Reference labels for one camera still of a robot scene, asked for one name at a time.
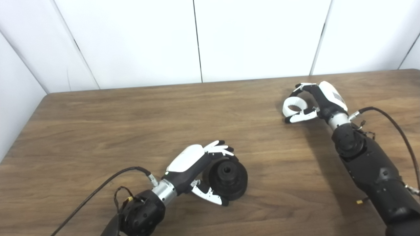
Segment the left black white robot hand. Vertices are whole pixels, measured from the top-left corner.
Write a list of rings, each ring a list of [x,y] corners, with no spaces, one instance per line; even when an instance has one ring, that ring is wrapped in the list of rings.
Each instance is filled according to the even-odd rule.
[[[217,205],[228,206],[229,201],[215,193],[204,181],[196,179],[213,160],[227,157],[238,160],[234,148],[225,145],[224,140],[216,140],[206,146],[194,144],[185,148],[167,167],[162,181],[178,197],[193,193]]]

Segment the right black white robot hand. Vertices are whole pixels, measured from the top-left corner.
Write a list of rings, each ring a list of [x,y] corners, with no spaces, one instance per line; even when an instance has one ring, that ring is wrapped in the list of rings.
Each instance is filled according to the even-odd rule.
[[[302,92],[310,93],[318,107],[310,108],[305,100],[298,97]],[[349,123],[348,107],[342,96],[329,82],[299,83],[285,100],[283,105],[285,123],[298,123],[315,118],[323,119],[327,123],[333,121],[336,125]]]

